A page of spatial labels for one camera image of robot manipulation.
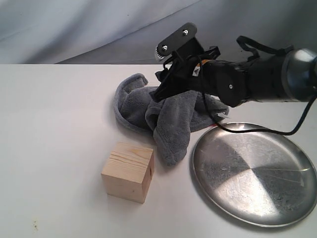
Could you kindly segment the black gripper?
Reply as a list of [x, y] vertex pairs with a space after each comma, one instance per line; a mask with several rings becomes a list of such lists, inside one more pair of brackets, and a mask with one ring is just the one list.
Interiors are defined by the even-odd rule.
[[190, 90], [217, 96], [215, 72], [213, 60], [194, 57], [185, 65], [174, 61], [169, 69], [155, 73], [160, 85], [150, 96], [154, 101], [162, 101]]

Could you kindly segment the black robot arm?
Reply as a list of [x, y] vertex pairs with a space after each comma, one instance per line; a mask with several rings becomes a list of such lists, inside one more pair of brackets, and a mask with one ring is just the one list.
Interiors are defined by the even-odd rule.
[[230, 107], [248, 101], [307, 102], [317, 93], [317, 55], [298, 49], [243, 62], [194, 57], [157, 77], [161, 84], [150, 93], [156, 102], [190, 90], [216, 96]]

